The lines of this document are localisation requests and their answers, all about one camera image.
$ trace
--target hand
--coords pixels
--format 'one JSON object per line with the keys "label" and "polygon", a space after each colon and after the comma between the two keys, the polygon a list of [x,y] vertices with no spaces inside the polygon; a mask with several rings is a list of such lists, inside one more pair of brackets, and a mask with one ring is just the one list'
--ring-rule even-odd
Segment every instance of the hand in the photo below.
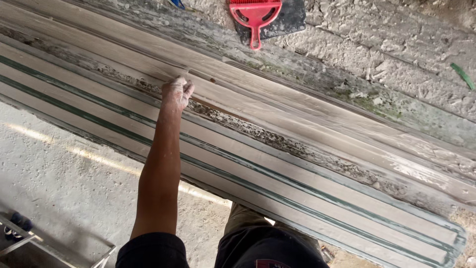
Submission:
{"label": "hand", "polygon": [[195,90],[192,81],[185,80],[185,77],[168,81],[162,86],[162,109],[178,110],[180,112],[188,105],[188,99]]}

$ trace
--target person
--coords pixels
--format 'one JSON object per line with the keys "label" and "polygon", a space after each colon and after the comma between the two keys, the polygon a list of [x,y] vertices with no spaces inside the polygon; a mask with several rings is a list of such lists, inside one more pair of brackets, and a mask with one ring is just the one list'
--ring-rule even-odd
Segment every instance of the person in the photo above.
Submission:
{"label": "person", "polygon": [[[185,245],[175,236],[180,180],[179,132],[194,84],[180,76],[162,87],[154,141],[139,179],[137,214],[117,268],[188,267]],[[317,243],[289,227],[233,203],[215,268],[328,268]]]}

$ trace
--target shoe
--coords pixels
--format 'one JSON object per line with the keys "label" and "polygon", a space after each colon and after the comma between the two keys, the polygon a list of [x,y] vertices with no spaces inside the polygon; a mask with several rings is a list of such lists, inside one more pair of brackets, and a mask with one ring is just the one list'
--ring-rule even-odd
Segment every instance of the shoe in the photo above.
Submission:
{"label": "shoe", "polygon": [[[24,219],[25,219],[25,221],[21,225],[21,228],[25,232],[30,232],[31,229],[33,229],[33,223],[27,218],[24,218]],[[13,241],[18,242],[18,241],[23,240],[23,237],[21,235],[17,234],[17,232],[13,232],[12,234],[13,234]]]}
{"label": "shoe", "polygon": [[[13,213],[13,215],[11,216],[11,222],[14,223],[15,225],[19,225],[21,220],[23,219],[23,216],[20,215],[20,213],[18,212],[15,212]],[[14,238],[14,235],[13,235],[13,230],[11,230],[10,228],[6,227],[3,229],[3,232],[5,232],[5,238],[7,240],[12,240]]]}

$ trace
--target concrete floor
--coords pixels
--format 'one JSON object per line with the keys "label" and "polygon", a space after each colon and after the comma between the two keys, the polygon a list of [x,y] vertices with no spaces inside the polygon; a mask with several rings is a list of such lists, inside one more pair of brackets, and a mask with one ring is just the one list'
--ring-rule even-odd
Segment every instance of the concrete floor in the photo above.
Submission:
{"label": "concrete floor", "polygon": [[[104,240],[129,240],[142,164],[3,103],[0,133],[0,212],[27,216],[86,267],[108,250]],[[212,267],[230,202],[185,183],[178,199],[188,263]]]}

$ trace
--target red dustpan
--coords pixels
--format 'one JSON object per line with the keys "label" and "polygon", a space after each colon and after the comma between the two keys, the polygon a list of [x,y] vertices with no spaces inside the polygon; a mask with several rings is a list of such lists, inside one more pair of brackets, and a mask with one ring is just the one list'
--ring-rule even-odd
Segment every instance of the red dustpan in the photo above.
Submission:
{"label": "red dustpan", "polygon": [[274,21],[282,4],[281,0],[230,0],[231,15],[241,25],[251,28],[251,49],[261,48],[260,28]]}

